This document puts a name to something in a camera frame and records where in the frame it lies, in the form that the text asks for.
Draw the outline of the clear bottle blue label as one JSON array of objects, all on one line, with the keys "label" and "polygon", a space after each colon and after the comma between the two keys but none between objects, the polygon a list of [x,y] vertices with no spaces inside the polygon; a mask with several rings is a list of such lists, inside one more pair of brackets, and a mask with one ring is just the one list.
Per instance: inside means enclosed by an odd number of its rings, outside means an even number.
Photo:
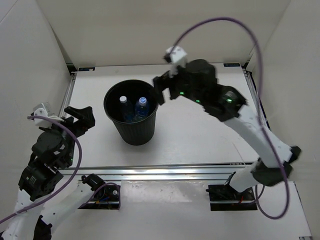
[{"label": "clear bottle blue label", "polygon": [[135,120],[142,121],[149,115],[149,102],[146,97],[140,97],[135,104]]}]

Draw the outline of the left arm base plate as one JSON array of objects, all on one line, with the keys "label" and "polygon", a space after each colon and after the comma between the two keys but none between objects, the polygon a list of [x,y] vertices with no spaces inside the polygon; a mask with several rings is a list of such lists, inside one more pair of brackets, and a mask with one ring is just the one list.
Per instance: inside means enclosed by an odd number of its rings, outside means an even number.
[{"label": "left arm base plate", "polygon": [[78,209],[119,210],[120,208],[121,186],[113,182],[104,182]]}]

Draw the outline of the blue label bottle white cap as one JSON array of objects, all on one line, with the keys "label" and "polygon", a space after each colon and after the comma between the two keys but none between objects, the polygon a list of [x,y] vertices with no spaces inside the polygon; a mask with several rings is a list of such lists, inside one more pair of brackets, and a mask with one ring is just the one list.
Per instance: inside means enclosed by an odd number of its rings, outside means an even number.
[{"label": "blue label bottle white cap", "polygon": [[126,96],[121,96],[120,101],[120,111],[122,117],[126,123],[131,123],[134,120],[134,107],[132,103],[128,100]]}]

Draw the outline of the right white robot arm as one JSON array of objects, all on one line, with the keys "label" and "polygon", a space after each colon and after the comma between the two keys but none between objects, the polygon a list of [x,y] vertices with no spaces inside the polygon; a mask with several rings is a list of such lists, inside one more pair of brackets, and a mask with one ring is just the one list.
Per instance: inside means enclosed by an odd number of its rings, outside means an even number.
[{"label": "right white robot arm", "polygon": [[167,71],[152,82],[152,94],[160,105],[165,102],[165,89],[171,100],[185,97],[234,130],[257,153],[257,161],[228,178],[224,188],[227,198],[236,200],[243,191],[258,184],[273,187],[287,182],[293,171],[291,164],[299,158],[301,149],[285,144],[264,126],[236,88],[219,83],[213,65],[196,59],[178,66],[175,74]]}]

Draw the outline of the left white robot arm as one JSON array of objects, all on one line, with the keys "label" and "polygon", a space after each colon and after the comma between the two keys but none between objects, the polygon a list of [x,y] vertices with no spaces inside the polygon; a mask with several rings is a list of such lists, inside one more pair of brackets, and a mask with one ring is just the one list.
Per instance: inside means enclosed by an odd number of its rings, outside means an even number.
[{"label": "left white robot arm", "polygon": [[45,210],[45,203],[60,193],[75,177],[59,189],[63,178],[60,170],[73,163],[74,148],[82,152],[78,140],[95,126],[92,107],[77,109],[68,106],[68,118],[49,116],[45,108],[37,108],[28,116],[42,130],[31,148],[30,160],[18,182],[18,195],[14,212],[1,220],[10,221],[0,234],[2,240],[49,240],[56,227],[76,209],[105,194],[104,181],[96,174],[81,177],[81,184],[54,209]]}]

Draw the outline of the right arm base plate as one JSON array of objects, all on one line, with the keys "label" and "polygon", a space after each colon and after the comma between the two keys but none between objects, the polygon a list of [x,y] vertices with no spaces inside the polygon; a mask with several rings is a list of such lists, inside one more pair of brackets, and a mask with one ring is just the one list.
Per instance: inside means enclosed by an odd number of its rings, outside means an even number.
[{"label": "right arm base plate", "polygon": [[252,187],[237,192],[227,184],[210,184],[205,191],[208,193],[212,212],[258,210]]}]

